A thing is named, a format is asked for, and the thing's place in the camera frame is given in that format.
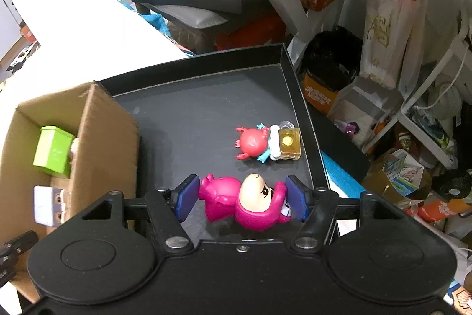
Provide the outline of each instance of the white toy piece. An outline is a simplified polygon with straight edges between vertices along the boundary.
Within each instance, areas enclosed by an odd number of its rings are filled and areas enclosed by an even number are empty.
[[[272,125],[269,131],[268,147],[271,150],[271,159],[279,160],[282,152],[280,151],[280,143],[278,138],[278,131],[280,127]]]
[[[59,227],[64,223],[67,191],[50,186],[35,186],[35,222],[48,227]]]

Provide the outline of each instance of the white cable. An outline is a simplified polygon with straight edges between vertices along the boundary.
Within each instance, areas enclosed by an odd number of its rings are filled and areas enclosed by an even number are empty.
[[[430,108],[433,108],[434,106],[436,106],[436,104],[451,89],[451,87],[454,85],[457,78],[459,77],[459,74],[461,73],[462,67],[464,66],[464,63],[466,62],[466,57],[467,57],[467,52],[468,51],[469,51],[469,48],[466,48],[466,51],[464,52],[464,58],[462,59],[461,66],[459,67],[459,70],[457,71],[457,74],[455,75],[455,77],[452,80],[451,84],[437,97],[437,99],[434,101],[434,103],[432,105],[427,106],[427,107],[415,106],[414,108],[416,108],[417,110],[429,110]]]

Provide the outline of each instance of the green box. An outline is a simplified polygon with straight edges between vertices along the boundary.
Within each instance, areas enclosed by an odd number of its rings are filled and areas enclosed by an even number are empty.
[[[41,127],[33,164],[54,177],[70,176],[69,150],[74,135],[56,126]]]

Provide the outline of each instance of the red crab toy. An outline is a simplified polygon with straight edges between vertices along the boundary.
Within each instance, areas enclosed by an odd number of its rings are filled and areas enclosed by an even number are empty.
[[[269,128],[263,124],[257,128],[237,127],[236,131],[242,133],[236,140],[236,147],[241,148],[241,154],[236,159],[243,160],[258,157],[267,151]]]

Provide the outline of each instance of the blue mat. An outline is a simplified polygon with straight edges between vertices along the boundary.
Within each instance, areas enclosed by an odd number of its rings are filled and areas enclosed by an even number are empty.
[[[322,152],[322,156],[326,172],[330,176],[330,179],[344,191],[348,198],[360,198],[360,193],[365,191],[365,188],[324,152]]]

